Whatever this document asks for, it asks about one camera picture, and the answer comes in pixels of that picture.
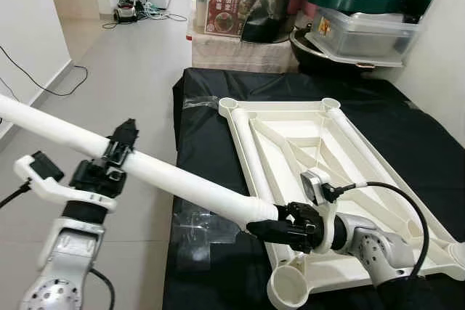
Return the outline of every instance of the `white robotic arm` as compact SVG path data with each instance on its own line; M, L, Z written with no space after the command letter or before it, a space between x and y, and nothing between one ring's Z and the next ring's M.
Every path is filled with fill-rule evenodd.
M25 294L22 310L40 309L39 301L43 310L81 308L82 285L105 232L102 223L107 212L115 209L114 197L121 192L126 174L224 216L261 240L284 243L305 253L318 250L325 230L333 229L331 248L358 258L375 286L405 280L414 266L412 249L398 235L381 231L363 217L338 213L333 221L324 219L315 207L332 202L342 192L335 193L341 188L329 186L318 175L311 181L302 175L313 205L276 206L137 152L133 144L138 131L132 119L108 139L1 95L0 117L95 159L81 162L70 183L75 189L59 185L54 171L41 173L34 155L15 164L15 171L41 197L66 203L42 251L41 275Z

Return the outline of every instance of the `handle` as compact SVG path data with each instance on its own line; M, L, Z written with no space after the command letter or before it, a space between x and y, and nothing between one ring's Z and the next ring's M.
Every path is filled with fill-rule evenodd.
M362 69L375 69L375 65L369 63L355 63L355 67Z

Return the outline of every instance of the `black tablecloth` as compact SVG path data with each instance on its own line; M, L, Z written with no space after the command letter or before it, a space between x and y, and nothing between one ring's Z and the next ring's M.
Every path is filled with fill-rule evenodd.
M215 106L222 97L248 101L307 101L333 97L367 139L407 181L458 241L465 240L465 150L431 116L387 81L301 74L264 74L190 68L173 88L177 165L247 195L226 120ZM174 201L174 212L182 201ZM211 245L207 268L192 270L170 242L164 310L272 309L271 273L261 242L240 233L233 244ZM447 309L465 309L464 283L429 277ZM383 309L372 287L310 295L303 309Z

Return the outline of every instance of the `doorway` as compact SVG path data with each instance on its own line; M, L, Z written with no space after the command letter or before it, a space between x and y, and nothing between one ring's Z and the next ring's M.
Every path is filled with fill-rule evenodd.
M74 62L79 62L102 33L97 0L54 0L66 45Z

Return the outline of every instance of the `white mount bracket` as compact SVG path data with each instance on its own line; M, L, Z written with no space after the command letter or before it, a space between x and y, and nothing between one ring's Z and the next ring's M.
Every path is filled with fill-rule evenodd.
M25 155L15 162L15 173L24 181L31 181L29 186L44 200L53 203L65 204L67 201L83 201L93 203L94 205L106 208L108 212L114 212L116 209L116 200L97 194L95 192L85 192L64 187L58 184L52 177L43 179L31 167L35 159L30 155Z

